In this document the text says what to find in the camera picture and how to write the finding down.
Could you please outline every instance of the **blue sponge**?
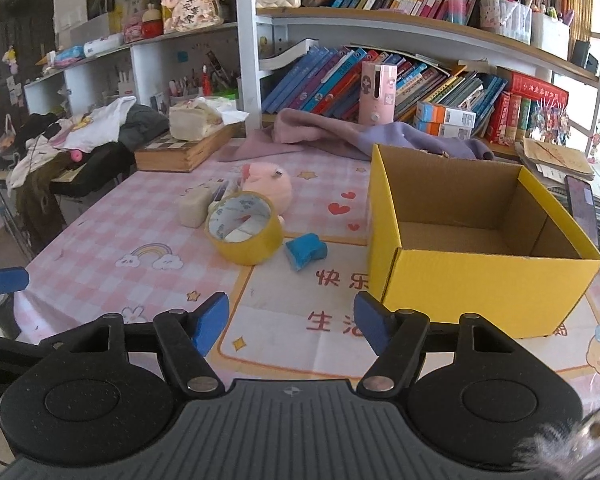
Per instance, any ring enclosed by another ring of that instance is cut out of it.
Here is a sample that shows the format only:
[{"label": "blue sponge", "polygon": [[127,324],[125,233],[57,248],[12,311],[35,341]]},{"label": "blue sponge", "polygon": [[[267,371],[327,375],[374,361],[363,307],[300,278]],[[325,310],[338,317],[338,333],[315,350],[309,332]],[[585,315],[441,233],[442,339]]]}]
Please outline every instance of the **blue sponge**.
[{"label": "blue sponge", "polygon": [[327,244],[320,241],[317,234],[307,233],[286,244],[286,256],[295,270],[300,270],[311,260],[327,257]]}]

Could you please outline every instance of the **yellow cardboard box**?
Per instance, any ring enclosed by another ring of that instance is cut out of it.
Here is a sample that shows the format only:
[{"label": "yellow cardboard box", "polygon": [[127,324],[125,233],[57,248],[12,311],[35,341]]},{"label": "yellow cardboard box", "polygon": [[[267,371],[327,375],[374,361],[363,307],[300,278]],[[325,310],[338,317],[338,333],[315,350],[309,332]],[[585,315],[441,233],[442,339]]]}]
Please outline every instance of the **yellow cardboard box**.
[{"label": "yellow cardboard box", "polygon": [[374,147],[369,292],[389,310],[456,323],[475,312],[514,338],[551,334],[600,253],[524,167]]}]

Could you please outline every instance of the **table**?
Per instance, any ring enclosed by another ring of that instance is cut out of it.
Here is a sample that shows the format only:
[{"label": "table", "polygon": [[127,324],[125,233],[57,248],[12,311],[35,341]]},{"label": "table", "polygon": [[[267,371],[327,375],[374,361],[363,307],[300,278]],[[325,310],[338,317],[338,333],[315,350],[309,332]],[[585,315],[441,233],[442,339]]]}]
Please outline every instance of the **table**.
[{"label": "table", "polygon": [[[143,322],[170,308],[193,310],[222,290],[230,297],[230,322],[207,359],[223,381],[360,378],[374,360],[352,316],[352,298],[366,283],[370,165],[312,149],[257,160],[292,176],[286,236],[319,234],[329,246],[326,260],[296,274],[279,252],[261,266],[240,267],[224,260],[202,229],[178,224],[178,197],[206,181],[237,178],[245,161],[213,156],[189,174],[137,172],[27,267],[30,285],[15,301],[20,339],[37,343],[106,312]],[[555,335],[521,341],[585,404],[600,377],[592,368],[600,368],[598,325],[600,273]],[[429,356],[423,373],[451,359]],[[152,357],[131,360],[158,372]]]}]

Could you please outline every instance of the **pink plush toy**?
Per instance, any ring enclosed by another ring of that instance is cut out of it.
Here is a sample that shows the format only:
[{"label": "pink plush toy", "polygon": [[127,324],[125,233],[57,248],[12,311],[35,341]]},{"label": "pink plush toy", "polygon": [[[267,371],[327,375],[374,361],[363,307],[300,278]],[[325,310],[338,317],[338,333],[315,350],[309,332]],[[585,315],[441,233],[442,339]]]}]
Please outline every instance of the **pink plush toy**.
[{"label": "pink plush toy", "polygon": [[291,204],[291,178],[289,174],[270,162],[252,162],[242,167],[242,190],[266,196],[277,215],[282,215]]}]

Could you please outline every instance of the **purple cloth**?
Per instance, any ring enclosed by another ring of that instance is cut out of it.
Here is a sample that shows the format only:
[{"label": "purple cloth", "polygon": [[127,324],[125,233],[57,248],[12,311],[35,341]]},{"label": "purple cloth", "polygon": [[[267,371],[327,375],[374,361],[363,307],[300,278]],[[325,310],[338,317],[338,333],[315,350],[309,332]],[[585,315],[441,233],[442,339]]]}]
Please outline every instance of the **purple cloth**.
[{"label": "purple cloth", "polygon": [[284,108],[273,126],[247,135],[238,146],[226,146],[219,160],[245,160],[278,153],[301,152],[304,146],[333,155],[371,160],[374,144],[426,150],[454,158],[493,160],[493,153],[478,139],[434,137],[405,123],[362,126],[338,119]]}]

